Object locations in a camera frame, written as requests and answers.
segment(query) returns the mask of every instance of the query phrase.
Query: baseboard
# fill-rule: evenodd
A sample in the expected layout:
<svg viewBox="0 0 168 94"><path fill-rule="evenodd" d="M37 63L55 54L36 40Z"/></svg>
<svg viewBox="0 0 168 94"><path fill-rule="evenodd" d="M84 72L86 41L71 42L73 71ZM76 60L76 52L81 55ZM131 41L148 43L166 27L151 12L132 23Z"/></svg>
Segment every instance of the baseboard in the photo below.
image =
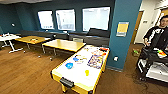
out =
<svg viewBox="0 0 168 94"><path fill-rule="evenodd" d="M114 71L118 71L118 72L122 72L123 69L119 69L119 68L115 68L115 67L111 67L111 66L106 66L107 69L110 69L110 70L114 70Z"/></svg>

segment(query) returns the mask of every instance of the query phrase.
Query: wall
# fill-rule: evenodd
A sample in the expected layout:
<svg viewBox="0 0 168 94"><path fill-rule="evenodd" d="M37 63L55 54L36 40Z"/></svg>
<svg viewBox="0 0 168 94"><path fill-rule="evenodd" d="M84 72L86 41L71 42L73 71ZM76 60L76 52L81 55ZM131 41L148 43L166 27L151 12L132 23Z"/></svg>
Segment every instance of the wall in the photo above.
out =
<svg viewBox="0 0 168 94"><path fill-rule="evenodd" d="M37 22L37 28L38 30L41 30L40 23L38 19L38 11L44 11L44 10L52 10L53 11L53 21L55 25L55 30L58 31L57 23L56 23L56 17L55 17L55 11L59 9L75 9L75 27L76 31L82 32L83 31L83 24L82 24L82 9L83 8L94 8L94 7L104 7L104 6L110 6L110 21L109 21L109 29L111 29L111 22L112 22L112 15L113 15L113 7L114 7L114 0L67 0L64 1L52 1L52 2L42 2L42 3L36 3L32 5L35 21Z"/></svg>
<svg viewBox="0 0 168 94"><path fill-rule="evenodd" d="M0 4L0 13L0 27L2 28L3 33L17 33L22 30L14 5Z"/></svg>
<svg viewBox="0 0 168 94"><path fill-rule="evenodd" d="M14 5L16 7L23 30L38 30L31 4L17 3Z"/></svg>
<svg viewBox="0 0 168 94"><path fill-rule="evenodd" d="M135 37L134 43L143 43L143 36L146 34L149 28L155 26L157 18L159 17L160 10L155 10L156 4L160 0L143 0L140 10L143 11L141 22Z"/></svg>
<svg viewBox="0 0 168 94"><path fill-rule="evenodd" d="M114 7L114 15L112 21L112 29L110 36L110 54L107 61L109 68L117 68L122 70L126 60L128 48L131 42L136 19L138 16L141 0L116 0ZM126 37L117 37L117 26L119 22L129 22Z"/></svg>
<svg viewBox="0 0 168 94"><path fill-rule="evenodd" d="M160 24L159 22L157 22L157 20L160 17L161 9L166 9L166 8L168 8L168 0L162 0L160 2L157 2L156 7L155 7L156 17L153 18L155 19L156 25Z"/></svg>

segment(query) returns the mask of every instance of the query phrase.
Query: black shirt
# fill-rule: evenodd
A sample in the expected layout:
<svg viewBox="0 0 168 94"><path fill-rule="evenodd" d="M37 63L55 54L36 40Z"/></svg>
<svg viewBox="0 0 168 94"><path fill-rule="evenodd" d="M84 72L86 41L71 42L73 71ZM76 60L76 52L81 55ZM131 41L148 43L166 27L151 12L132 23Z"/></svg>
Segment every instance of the black shirt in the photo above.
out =
<svg viewBox="0 0 168 94"><path fill-rule="evenodd" d="M164 50L168 42L168 27L159 28L159 26L152 27L148 30L144 38L148 39L152 48L159 48Z"/></svg>

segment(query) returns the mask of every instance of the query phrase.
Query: box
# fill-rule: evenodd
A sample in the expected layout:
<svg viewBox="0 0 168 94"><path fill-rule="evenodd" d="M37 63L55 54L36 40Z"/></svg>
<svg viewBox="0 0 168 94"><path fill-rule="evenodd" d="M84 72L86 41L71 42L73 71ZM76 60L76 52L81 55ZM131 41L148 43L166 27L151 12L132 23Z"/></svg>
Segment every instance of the box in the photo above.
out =
<svg viewBox="0 0 168 94"><path fill-rule="evenodd" d="M139 57L140 53L141 53L140 49L133 49L132 50L132 55L135 57Z"/></svg>

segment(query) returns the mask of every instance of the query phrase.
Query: teal wall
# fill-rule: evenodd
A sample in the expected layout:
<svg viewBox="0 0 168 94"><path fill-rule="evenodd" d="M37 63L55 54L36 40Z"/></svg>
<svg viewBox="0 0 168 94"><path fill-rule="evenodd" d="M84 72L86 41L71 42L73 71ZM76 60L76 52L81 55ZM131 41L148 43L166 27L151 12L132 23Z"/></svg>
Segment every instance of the teal wall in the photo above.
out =
<svg viewBox="0 0 168 94"><path fill-rule="evenodd" d="M55 11L60 10L60 9L74 9L75 16L76 16L76 19L75 19L76 31L82 32L83 31L82 9L83 8L93 8L93 7L105 7L105 6L111 7L110 22L109 22L109 30L111 30L112 15L113 15L113 10L114 10L114 0L67 0L66 2L57 0L57 1L52 1L52 2L36 3L32 5L32 8L34 11L35 21L37 22L38 30L41 30L39 19L38 19L38 14L37 14L38 11L52 10L55 31L58 31Z"/></svg>
<svg viewBox="0 0 168 94"><path fill-rule="evenodd" d="M142 0L115 1L110 44L109 44L111 52L109 54L107 66L118 68L121 70L123 69L141 2ZM119 22L129 22L126 37L116 36L117 26ZM118 61L113 60L115 56L119 57Z"/></svg>
<svg viewBox="0 0 168 94"><path fill-rule="evenodd" d="M23 30L38 30L32 5L28 3L17 3L15 7Z"/></svg>
<svg viewBox="0 0 168 94"><path fill-rule="evenodd" d="M3 33L17 33L22 30L17 11L13 4L0 4L0 13L0 27Z"/></svg>

